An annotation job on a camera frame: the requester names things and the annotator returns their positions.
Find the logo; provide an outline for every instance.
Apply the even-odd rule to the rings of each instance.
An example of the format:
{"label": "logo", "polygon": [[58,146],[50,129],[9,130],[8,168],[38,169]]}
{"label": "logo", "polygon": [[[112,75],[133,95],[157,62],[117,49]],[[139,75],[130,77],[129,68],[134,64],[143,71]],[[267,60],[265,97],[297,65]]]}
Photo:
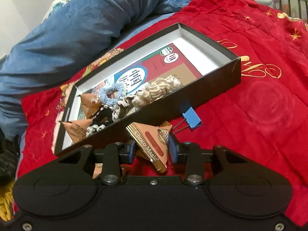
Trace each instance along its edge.
{"label": "logo", "polygon": [[116,82],[122,82],[126,85],[127,94],[132,93],[139,88],[147,78],[147,70],[145,67],[138,66],[129,69],[117,79]]}
{"label": "logo", "polygon": [[161,55],[162,55],[162,56],[169,55],[169,54],[172,53],[172,51],[173,51],[173,48],[171,48],[171,47],[164,48],[164,49],[161,51]]}
{"label": "logo", "polygon": [[178,58],[179,58],[179,55],[177,53],[172,53],[165,57],[164,62],[172,63],[172,62],[175,62]]}
{"label": "logo", "polygon": [[168,146],[169,132],[165,129],[158,129],[157,132],[158,139],[161,141],[161,143]]}

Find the candy wrapper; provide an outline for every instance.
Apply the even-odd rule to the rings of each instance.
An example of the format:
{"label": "candy wrapper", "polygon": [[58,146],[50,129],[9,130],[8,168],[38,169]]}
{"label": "candy wrapper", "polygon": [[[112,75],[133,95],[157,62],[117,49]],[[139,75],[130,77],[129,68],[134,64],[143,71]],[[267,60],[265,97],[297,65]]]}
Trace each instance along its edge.
{"label": "candy wrapper", "polygon": [[141,155],[140,152],[137,152],[137,155],[150,160],[160,173],[167,171],[168,138],[171,128],[169,122],[164,122],[159,127],[133,122],[126,127],[142,151]]}
{"label": "candy wrapper", "polygon": [[80,98],[82,110],[84,111],[84,115],[87,119],[92,118],[102,106],[102,103],[98,100],[97,95],[81,94]]}
{"label": "candy wrapper", "polygon": [[72,139],[73,143],[77,143],[86,138],[87,135],[86,129],[92,124],[92,119],[83,119],[83,120],[61,122],[61,123],[65,127],[65,130]]}

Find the printed picture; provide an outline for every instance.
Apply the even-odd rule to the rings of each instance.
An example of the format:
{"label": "printed picture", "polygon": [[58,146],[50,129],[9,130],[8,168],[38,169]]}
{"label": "printed picture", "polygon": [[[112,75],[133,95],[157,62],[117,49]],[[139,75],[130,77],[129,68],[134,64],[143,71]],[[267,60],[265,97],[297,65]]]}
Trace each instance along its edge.
{"label": "printed picture", "polygon": [[[167,78],[169,75],[175,75],[183,85],[202,76],[184,54],[171,43],[111,75],[86,93],[98,95],[101,87],[122,82],[127,87],[127,94],[134,94],[157,78]],[[116,94],[110,94],[109,97],[115,98]],[[85,115],[80,108],[78,119],[84,118]]]}

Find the blue crochet ring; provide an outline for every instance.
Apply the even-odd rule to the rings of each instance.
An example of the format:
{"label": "blue crochet ring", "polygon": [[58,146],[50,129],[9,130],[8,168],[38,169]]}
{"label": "blue crochet ring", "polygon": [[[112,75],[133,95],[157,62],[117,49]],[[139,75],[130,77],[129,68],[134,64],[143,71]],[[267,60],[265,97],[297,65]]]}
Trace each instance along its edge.
{"label": "blue crochet ring", "polygon": [[[108,94],[111,94],[116,91],[118,92],[116,98],[112,99],[107,96]],[[109,88],[102,87],[99,89],[98,93],[102,104],[108,105],[109,107],[114,107],[115,104],[119,101],[120,97],[125,96],[126,94],[124,94],[124,85],[120,82],[112,84],[112,86]]]}

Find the black fabric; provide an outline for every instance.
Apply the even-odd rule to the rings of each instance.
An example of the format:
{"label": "black fabric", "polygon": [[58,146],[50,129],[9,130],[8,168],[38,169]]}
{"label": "black fabric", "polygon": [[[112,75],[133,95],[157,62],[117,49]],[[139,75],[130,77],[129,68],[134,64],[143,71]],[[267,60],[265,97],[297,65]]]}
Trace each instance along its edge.
{"label": "black fabric", "polygon": [[91,126],[94,124],[98,126],[104,124],[107,127],[113,123],[112,110],[110,108],[101,108],[101,109],[95,114],[95,118],[93,118]]}
{"label": "black fabric", "polygon": [[0,185],[5,185],[14,177],[19,160],[18,136],[13,141],[5,138],[0,129]]}

